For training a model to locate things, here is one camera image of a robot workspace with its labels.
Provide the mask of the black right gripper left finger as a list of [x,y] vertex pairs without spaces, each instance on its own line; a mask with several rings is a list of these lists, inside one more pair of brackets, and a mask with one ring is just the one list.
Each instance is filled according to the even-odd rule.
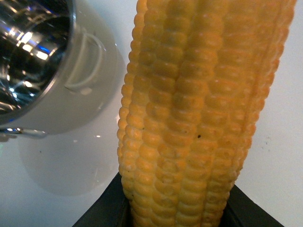
[[126,199],[121,175],[116,174],[96,202],[74,224],[75,227],[128,227],[130,208]]

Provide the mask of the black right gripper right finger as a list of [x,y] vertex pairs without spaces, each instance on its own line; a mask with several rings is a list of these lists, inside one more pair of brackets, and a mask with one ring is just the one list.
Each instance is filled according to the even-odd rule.
[[226,227],[281,227],[282,224],[254,203],[236,185],[224,209]]

